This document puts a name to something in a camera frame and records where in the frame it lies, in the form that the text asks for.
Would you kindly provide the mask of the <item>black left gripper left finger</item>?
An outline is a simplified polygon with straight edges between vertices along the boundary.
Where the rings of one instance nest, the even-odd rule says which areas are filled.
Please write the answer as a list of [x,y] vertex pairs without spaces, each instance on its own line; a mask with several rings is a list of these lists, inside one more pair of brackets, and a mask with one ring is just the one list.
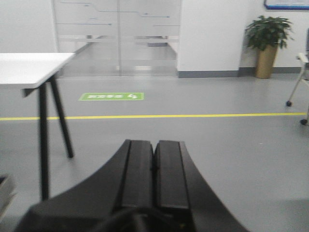
[[95,173],[71,189],[33,205],[17,232],[88,232],[120,207],[152,207],[149,141],[125,140]]

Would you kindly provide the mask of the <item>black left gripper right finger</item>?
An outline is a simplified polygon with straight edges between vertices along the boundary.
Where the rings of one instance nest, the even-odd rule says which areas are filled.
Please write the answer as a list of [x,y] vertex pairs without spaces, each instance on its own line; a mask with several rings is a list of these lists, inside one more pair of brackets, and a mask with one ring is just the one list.
[[157,205],[188,213],[196,232],[245,232],[214,193],[184,142],[161,140],[156,150]]

